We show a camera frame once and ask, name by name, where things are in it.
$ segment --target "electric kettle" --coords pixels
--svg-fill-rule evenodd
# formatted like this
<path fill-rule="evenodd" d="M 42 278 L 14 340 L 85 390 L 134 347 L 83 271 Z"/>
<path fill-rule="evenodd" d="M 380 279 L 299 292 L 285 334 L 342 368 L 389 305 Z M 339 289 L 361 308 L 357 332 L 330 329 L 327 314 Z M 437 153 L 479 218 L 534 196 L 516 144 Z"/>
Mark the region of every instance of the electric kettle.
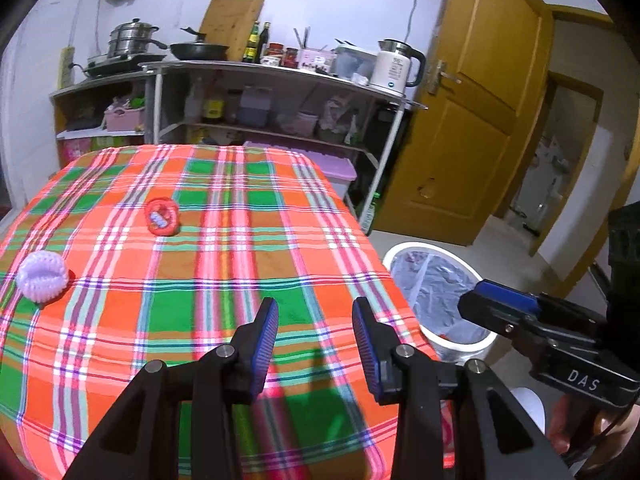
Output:
<path fill-rule="evenodd" d="M 380 52 L 376 59 L 369 86 L 375 86 L 398 97 L 404 97 L 404 88 L 418 86 L 424 75 L 426 60 L 424 55 L 398 40 L 378 42 Z M 414 81 L 407 82 L 411 58 L 420 62 Z"/>

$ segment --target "purple knitted object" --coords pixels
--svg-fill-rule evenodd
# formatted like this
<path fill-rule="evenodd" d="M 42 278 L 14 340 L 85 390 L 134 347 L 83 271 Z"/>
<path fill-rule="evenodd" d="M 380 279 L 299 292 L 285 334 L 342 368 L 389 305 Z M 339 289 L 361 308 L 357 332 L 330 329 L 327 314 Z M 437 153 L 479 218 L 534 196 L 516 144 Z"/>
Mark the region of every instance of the purple knitted object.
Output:
<path fill-rule="evenodd" d="M 20 264 L 15 281 L 25 298 L 34 303 L 46 303 L 65 290 L 69 270 L 59 254 L 35 251 Z"/>

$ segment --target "door panel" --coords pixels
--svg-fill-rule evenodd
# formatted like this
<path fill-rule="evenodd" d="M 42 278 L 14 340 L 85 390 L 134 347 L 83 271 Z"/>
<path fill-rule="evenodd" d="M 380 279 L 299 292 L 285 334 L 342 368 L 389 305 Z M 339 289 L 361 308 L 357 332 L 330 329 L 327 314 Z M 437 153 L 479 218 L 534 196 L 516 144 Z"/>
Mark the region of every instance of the door panel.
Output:
<path fill-rule="evenodd" d="M 473 242 L 524 152 L 552 32 L 542 0 L 449 0 L 435 54 L 462 83 L 420 91 L 375 229 Z"/>

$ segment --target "wooden cutting board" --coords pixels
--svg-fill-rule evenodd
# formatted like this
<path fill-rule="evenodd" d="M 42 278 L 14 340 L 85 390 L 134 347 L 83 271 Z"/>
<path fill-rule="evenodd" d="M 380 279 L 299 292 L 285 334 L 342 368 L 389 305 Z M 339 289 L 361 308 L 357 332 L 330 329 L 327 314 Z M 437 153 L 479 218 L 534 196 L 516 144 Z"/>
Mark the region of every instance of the wooden cutting board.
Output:
<path fill-rule="evenodd" d="M 200 26 L 208 43 L 229 47 L 229 61 L 242 61 L 246 42 L 264 0 L 211 0 Z"/>

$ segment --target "red round object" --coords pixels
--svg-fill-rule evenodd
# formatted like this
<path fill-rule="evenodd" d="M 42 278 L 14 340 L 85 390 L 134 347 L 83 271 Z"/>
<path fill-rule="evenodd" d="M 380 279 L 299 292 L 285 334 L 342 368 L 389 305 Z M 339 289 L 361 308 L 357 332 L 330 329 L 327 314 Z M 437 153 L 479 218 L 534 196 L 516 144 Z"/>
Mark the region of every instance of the red round object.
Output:
<path fill-rule="evenodd" d="M 155 198 L 145 203 L 146 228 L 156 236 L 172 236 L 178 232 L 178 205 L 167 197 Z"/>

